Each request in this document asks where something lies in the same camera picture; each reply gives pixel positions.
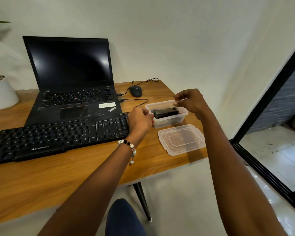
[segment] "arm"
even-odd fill
[[[153,116],[144,113],[149,111],[136,107],[128,114],[130,134],[126,140],[135,148],[152,126]],[[114,150],[57,209],[38,236],[94,236],[131,156],[132,150],[127,144],[121,144]]]
[[[286,236],[267,198],[226,138],[197,89],[174,96],[176,106],[196,114],[203,124],[220,216],[228,235]]]

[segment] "laptop screen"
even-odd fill
[[[113,85],[108,39],[23,36],[40,90]]]

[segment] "leg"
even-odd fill
[[[115,235],[147,236],[134,209],[125,199],[116,200],[108,212],[105,236]]]
[[[145,215],[146,215],[148,221],[152,222],[152,218],[150,216],[150,212],[149,212],[148,207],[147,207],[147,202],[145,200],[145,196],[144,196],[144,193],[143,193],[141,182],[133,184],[133,187],[134,187],[134,189],[135,189],[135,191],[137,193],[137,196],[138,196],[138,198],[140,200],[140,203],[142,205],[142,208],[143,208],[143,210],[145,212]]]

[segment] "laptop touchpad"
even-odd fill
[[[63,107],[61,108],[60,112],[60,119],[79,119],[88,117],[87,106],[70,106],[70,107]]]

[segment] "person's left hand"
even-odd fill
[[[134,107],[133,110],[128,113],[130,133],[137,132],[144,136],[148,132],[153,122],[153,115],[148,113],[149,111],[147,109],[140,106]]]

